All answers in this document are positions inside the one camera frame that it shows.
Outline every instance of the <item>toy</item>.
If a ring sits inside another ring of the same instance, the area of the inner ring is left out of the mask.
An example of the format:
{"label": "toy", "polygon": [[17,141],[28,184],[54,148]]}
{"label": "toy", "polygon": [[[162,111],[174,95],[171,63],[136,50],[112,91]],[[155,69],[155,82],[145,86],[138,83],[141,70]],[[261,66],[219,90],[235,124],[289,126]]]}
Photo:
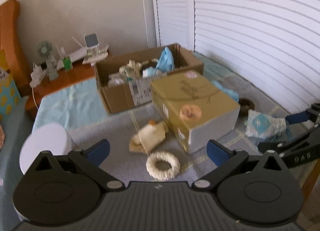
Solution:
{"label": "toy", "polygon": [[[156,163],[159,161],[167,162],[171,165],[168,170],[159,170]],[[168,152],[156,152],[151,154],[146,163],[147,171],[155,179],[166,181],[174,178],[180,172],[180,163],[177,157]]]}
{"label": "toy", "polygon": [[154,120],[139,130],[129,143],[130,152],[150,154],[165,139],[165,134],[169,131],[164,121],[156,123]]}
{"label": "toy", "polygon": [[120,67],[119,73],[124,81],[131,81],[134,79],[141,78],[141,75],[140,75],[141,68],[142,68],[142,64],[140,62],[135,62],[134,60],[130,60],[127,65]]}

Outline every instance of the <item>tan gift box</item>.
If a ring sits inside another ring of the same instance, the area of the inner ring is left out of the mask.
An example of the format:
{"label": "tan gift box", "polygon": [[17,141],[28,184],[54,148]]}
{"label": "tan gift box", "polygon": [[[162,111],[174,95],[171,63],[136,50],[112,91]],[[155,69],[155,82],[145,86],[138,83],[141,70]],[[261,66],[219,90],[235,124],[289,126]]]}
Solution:
{"label": "tan gift box", "polygon": [[151,83],[152,101],[186,152],[232,131],[240,105],[195,71]]}

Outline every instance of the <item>blue plastic bag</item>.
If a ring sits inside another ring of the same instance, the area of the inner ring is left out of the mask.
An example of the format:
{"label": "blue plastic bag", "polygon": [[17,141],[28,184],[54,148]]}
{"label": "blue plastic bag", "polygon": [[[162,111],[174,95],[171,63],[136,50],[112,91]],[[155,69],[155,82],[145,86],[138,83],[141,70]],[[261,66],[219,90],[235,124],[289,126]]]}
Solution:
{"label": "blue plastic bag", "polygon": [[237,92],[233,91],[232,89],[226,89],[218,81],[212,81],[212,84],[214,84],[218,89],[220,89],[223,93],[226,93],[229,97],[231,97],[234,101],[237,103],[239,102],[239,95]]}
{"label": "blue plastic bag", "polygon": [[173,56],[168,47],[165,47],[164,50],[162,51],[160,59],[157,63],[156,69],[159,69],[162,72],[174,70]]}

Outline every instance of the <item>round sticker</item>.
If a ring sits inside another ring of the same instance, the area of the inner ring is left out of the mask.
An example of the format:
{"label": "round sticker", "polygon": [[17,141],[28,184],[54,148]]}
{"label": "round sticker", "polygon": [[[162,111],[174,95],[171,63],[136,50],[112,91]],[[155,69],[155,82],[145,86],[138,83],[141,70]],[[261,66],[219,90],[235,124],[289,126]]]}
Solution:
{"label": "round sticker", "polygon": [[189,79],[195,79],[198,77],[193,71],[187,71],[184,75]]}
{"label": "round sticker", "polygon": [[183,105],[180,109],[182,121],[199,121],[201,114],[201,108],[197,105]]}

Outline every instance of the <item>white louvered blind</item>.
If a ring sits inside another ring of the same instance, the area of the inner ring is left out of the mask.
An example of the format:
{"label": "white louvered blind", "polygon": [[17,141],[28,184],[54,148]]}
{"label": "white louvered blind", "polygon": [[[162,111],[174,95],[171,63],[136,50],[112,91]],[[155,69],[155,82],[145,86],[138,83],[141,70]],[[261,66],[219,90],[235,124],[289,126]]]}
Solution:
{"label": "white louvered blind", "polygon": [[289,112],[320,99],[320,0],[195,0],[195,50]]}
{"label": "white louvered blind", "polygon": [[186,0],[156,0],[160,45],[187,46]]}

